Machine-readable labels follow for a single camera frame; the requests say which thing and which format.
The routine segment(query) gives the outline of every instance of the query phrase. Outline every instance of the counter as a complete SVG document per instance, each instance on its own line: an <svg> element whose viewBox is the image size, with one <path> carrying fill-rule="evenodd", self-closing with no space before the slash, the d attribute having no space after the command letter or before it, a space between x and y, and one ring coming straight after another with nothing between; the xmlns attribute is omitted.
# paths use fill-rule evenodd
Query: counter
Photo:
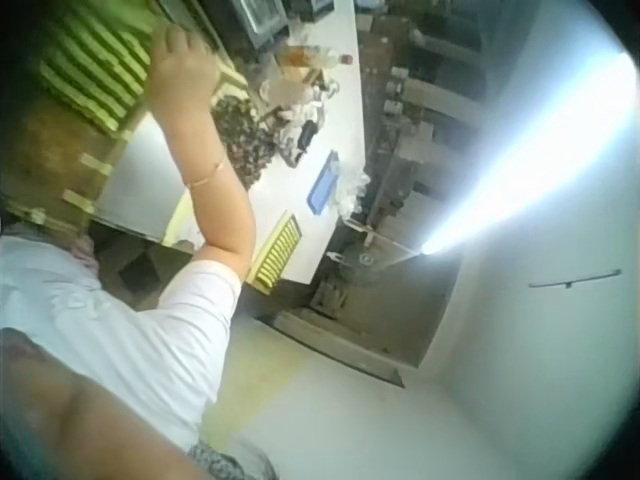
<svg viewBox="0 0 640 480"><path fill-rule="evenodd" d="M325 125L315 136L297 168L280 158L262 173L249 190L256 217L256 253L286 211L300 225L302 239L282 278L309 283L322 259L338 220L330 205L315 216L306 199L331 150L341 164L361 170L365 164L362 94L358 38L351 0L336 0L335 11L305 30L309 44L325 45L353 55L354 64L327 71L340 83L340 92L327 103ZM99 221L161 242L183 199L185 188L169 154L162 132L147 116L134 132L131 143L96 204ZM187 218L195 225L195 219Z"/></svg>

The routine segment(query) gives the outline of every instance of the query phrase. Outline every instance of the dark leafy item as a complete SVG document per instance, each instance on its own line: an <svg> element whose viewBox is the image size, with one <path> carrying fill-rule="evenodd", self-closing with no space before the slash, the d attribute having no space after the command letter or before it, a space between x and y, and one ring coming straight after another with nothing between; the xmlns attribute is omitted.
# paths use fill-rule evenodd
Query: dark leafy item
<svg viewBox="0 0 640 480"><path fill-rule="evenodd" d="M213 109L220 139L238 177L249 188L260 179L262 170L276 153L274 134L258 123L249 99L227 96Z"/></svg>

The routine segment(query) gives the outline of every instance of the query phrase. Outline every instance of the raised arm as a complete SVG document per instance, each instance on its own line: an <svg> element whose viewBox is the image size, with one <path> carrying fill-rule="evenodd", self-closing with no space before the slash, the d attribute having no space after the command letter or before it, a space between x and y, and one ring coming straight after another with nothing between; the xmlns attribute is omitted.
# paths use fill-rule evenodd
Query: raised arm
<svg viewBox="0 0 640 480"><path fill-rule="evenodd" d="M210 113L219 72L195 33L163 27L154 33L147 98L190 189L205 245L194 259L223 263L244 279L255 245L253 211Z"/></svg>

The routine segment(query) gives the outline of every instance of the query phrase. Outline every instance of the plastic bottle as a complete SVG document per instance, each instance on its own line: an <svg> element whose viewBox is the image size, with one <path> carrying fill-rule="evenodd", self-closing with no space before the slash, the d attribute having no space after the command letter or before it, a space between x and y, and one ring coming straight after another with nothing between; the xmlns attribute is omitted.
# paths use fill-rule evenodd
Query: plastic bottle
<svg viewBox="0 0 640 480"><path fill-rule="evenodd" d="M339 55L328 47L285 46L276 54L276 60L283 67L333 68L336 65L351 65L351 55Z"/></svg>

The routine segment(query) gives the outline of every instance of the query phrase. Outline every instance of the gold bracelet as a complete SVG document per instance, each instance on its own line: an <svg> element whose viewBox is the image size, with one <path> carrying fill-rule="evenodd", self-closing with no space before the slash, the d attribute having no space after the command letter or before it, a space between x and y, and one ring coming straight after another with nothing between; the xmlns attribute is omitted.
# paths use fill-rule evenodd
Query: gold bracelet
<svg viewBox="0 0 640 480"><path fill-rule="evenodd" d="M195 187L198 187L200 185L204 185L209 180L211 180L213 178L213 176L216 173L218 173L218 170L222 169L222 167L224 167L224 160L222 162L218 163L217 165L215 165L213 167L213 170L211 171L211 173L209 175L207 175L206 177L204 177L202 180L198 180L197 182L187 183L186 184L187 189L193 190Z"/></svg>

